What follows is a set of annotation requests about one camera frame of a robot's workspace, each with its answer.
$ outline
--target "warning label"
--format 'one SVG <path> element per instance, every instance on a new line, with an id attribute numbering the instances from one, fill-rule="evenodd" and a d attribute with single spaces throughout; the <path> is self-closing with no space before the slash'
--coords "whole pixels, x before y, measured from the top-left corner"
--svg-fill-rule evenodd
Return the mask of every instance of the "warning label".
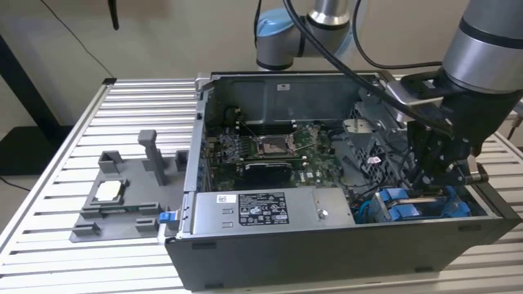
<path id="1" fill-rule="evenodd" d="M 288 210 L 283 192 L 239 194 L 237 205 L 240 225 L 288 224 Z"/>

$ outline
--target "slotted aluminum surface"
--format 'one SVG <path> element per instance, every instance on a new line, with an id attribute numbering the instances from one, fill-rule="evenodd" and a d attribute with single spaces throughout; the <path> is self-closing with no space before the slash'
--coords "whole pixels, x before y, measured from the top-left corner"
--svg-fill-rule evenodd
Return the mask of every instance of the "slotted aluminum surface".
<path id="1" fill-rule="evenodd" d="M 124 158 L 144 157 L 136 135 L 140 129 L 152 128 L 159 132 L 163 154 L 172 156 L 177 149 L 188 148 L 193 113 L 193 80 L 117 80 L 115 86 L 101 88 L 0 237 L 4 244 L 0 293 L 187 292 L 156 238 L 72 243 L 68 237 L 99 172 L 100 151 L 117 149 Z M 490 173 L 490 183 L 523 216 L 523 156 L 500 135 L 486 142 L 480 162 Z M 520 293 L 523 225 L 495 244 L 471 248 L 437 274 L 249 290 L 251 293 Z"/>

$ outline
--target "robotic arm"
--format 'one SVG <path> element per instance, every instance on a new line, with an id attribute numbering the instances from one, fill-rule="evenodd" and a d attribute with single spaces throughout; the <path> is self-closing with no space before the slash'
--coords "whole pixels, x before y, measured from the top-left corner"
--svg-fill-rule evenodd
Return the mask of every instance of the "robotic arm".
<path id="1" fill-rule="evenodd" d="M 396 99 L 453 130 L 449 137 L 408 122 L 416 161 L 409 180 L 417 189 L 488 180 L 475 157 L 523 96 L 523 1 L 499 4 L 471 0 L 441 68 L 388 85 Z"/>
<path id="2" fill-rule="evenodd" d="M 289 1 L 284 3 L 287 8 L 292 6 Z M 499 4 L 494 0 L 470 1 L 437 71 L 392 81 L 388 95 L 372 91 L 391 105 L 396 120 L 407 123 L 415 189 L 488 180 L 475 158 L 523 96 L 523 1 Z M 313 10 L 299 19 L 301 24 L 292 13 L 280 13 L 265 15 L 268 18 L 259 22 L 259 66 L 287 69 L 295 57 L 320 56 L 323 46 L 328 52 L 321 55 L 357 82 L 331 54 L 349 33 L 347 1 L 316 0 Z M 312 38 L 321 44 L 308 42 Z M 433 126 L 449 126 L 452 135 L 427 127 L 427 121 Z"/>

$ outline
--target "black cable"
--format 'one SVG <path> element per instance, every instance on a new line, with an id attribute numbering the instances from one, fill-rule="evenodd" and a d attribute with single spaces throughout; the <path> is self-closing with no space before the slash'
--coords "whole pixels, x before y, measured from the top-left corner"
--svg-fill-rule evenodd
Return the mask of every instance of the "black cable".
<path id="1" fill-rule="evenodd" d="M 356 19 L 357 19 L 357 11 L 360 8 L 360 4 L 361 4 L 361 0 L 356 0 L 356 4 L 353 7 L 353 13 L 352 13 L 351 29 L 352 29 L 353 43 L 356 45 L 357 51 L 359 51 L 363 59 L 368 62 L 368 64 L 372 65 L 373 67 L 377 67 L 379 69 L 416 69 L 419 67 L 441 66 L 440 61 L 403 64 L 403 65 L 397 65 L 397 66 L 387 66 L 387 65 L 379 64 L 379 63 L 373 62 L 373 60 L 371 60 L 371 58 L 368 57 L 368 55 L 365 54 L 365 52 L 361 48 L 360 40 L 357 38 L 357 31 L 356 31 Z"/>
<path id="2" fill-rule="evenodd" d="M 411 152 L 412 152 L 412 151 L 411 151 L 409 148 L 408 148 L 407 151 L 405 151 L 405 153 L 403 154 L 403 157 L 401 157 L 401 164 L 400 164 L 400 167 L 401 167 L 401 168 L 403 168 L 403 165 L 405 164 L 405 162 L 407 162 L 408 168 L 412 167 L 411 162 L 407 161 L 407 158 L 408 158 L 408 155 L 409 155 Z"/>
<path id="3" fill-rule="evenodd" d="M 252 132 L 251 128 L 247 126 L 247 124 L 243 121 L 239 121 L 240 124 L 244 125 L 245 129 L 249 131 L 249 133 L 252 134 L 252 136 L 257 139 L 259 136 L 256 136 L 256 134 Z"/>
<path id="4" fill-rule="evenodd" d="M 95 59 L 95 61 L 97 62 L 97 64 L 104 68 L 105 72 L 108 73 L 108 75 L 111 76 L 111 78 L 113 78 L 113 74 L 108 71 L 107 67 L 104 66 L 104 64 L 100 62 L 100 60 L 95 57 L 95 55 L 89 52 L 88 48 L 85 47 L 85 45 L 83 44 L 83 42 L 80 41 L 79 37 L 76 36 L 76 34 L 73 33 L 73 31 L 68 28 L 67 24 L 63 22 L 63 20 L 60 19 L 60 17 L 57 17 L 55 11 L 51 9 L 51 7 L 48 6 L 48 4 L 45 3 L 44 0 L 40 0 L 40 2 L 45 5 L 45 7 L 48 8 L 48 10 L 51 11 L 52 15 L 55 16 L 55 18 L 57 19 L 57 21 L 63 24 L 63 26 L 67 28 L 67 30 L 69 31 L 71 35 L 73 35 L 76 41 L 79 41 L 80 46 L 83 47 L 83 49 L 85 50 L 85 52 L 88 53 L 88 55 L 91 55 L 92 59 Z"/>
<path id="5" fill-rule="evenodd" d="M 345 185 L 348 188 L 361 188 L 361 187 L 367 187 L 367 186 L 369 186 L 369 185 L 372 185 L 372 184 L 375 184 L 376 183 L 376 181 L 373 181 L 373 182 L 369 182 L 369 183 L 367 183 L 367 184 L 363 184 L 363 185 Z"/>
<path id="6" fill-rule="evenodd" d="M 408 188 L 412 188 L 412 185 L 409 184 L 409 182 L 408 182 L 408 181 L 403 178 L 403 176 L 401 176 L 401 173 L 403 173 L 403 166 L 404 166 L 404 164 L 405 164 L 405 161 L 407 161 L 409 152 L 411 152 L 409 149 L 407 149 L 407 151 L 405 151 L 405 153 L 404 153 L 404 155 L 403 155 L 403 158 L 401 158 L 401 163 L 399 164 L 399 168 L 400 168 L 400 170 L 399 170 L 399 176 L 400 176 L 400 178 L 399 178 L 399 180 L 397 180 L 397 182 L 396 182 L 396 186 L 399 186 L 400 182 L 403 182 L 403 183 L 407 185 Z"/>
<path id="7" fill-rule="evenodd" d="M 515 132 L 515 129 L 516 129 L 516 128 L 518 128 L 518 127 L 511 127 L 510 132 L 508 132 L 508 136 L 507 136 L 507 140 L 512 139 L 514 132 Z"/>
<path id="8" fill-rule="evenodd" d="M 261 11 L 261 0 L 259 0 L 259 5 L 256 7 L 256 13 L 253 15 L 253 46 L 256 47 L 256 42 L 259 40 L 259 20 L 260 20 L 260 11 Z"/>
<path id="9" fill-rule="evenodd" d="M 365 192 L 357 193 L 357 194 L 364 196 L 368 192 L 372 192 L 375 189 L 377 189 L 383 185 L 383 183 L 384 183 L 384 177 L 383 177 L 383 179 L 379 181 L 379 183 L 376 185 L 373 185 L 371 188 L 368 188 L 368 190 L 365 190 Z"/>
<path id="10" fill-rule="evenodd" d="M 29 189 L 27 189 L 27 188 L 19 186 L 19 185 L 16 185 L 16 184 L 9 183 L 1 176 L 0 176 L 0 181 L 3 181 L 5 184 L 8 184 L 8 185 L 12 186 L 12 187 L 16 187 L 16 188 L 19 188 L 19 189 L 21 189 L 21 190 L 25 190 L 27 192 L 31 192 Z"/>
<path id="11" fill-rule="evenodd" d="M 328 49 L 323 46 L 323 44 L 317 41 L 311 31 L 305 28 L 304 24 L 300 21 L 295 8 L 292 6 L 291 0 L 284 0 L 284 5 L 287 8 L 288 15 L 292 19 L 293 25 L 304 35 L 305 39 L 311 42 L 315 49 L 321 53 L 328 62 L 333 65 L 335 68 L 348 76 L 352 81 L 361 86 L 369 94 L 373 94 L 379 99 L 381 99 L 385 103 L 388 103 L 395 109 L 397 109 L 403 114 L 409 116 L 417 122 L 424 124 L 427 127 L 433 130 L 441 132 L 443 134 L 452 135 L 452 129 L 449 125 L 440 124 L 432 121 L 429 118 L 424 117 L 421 114 L 413 111 L 413 109 L 399 102 L 395 98 L 392 98 L 383 90 L 375 87 L 371 83 L 368 83 L 344 64 L 340 60 L 332 55 Z"/>

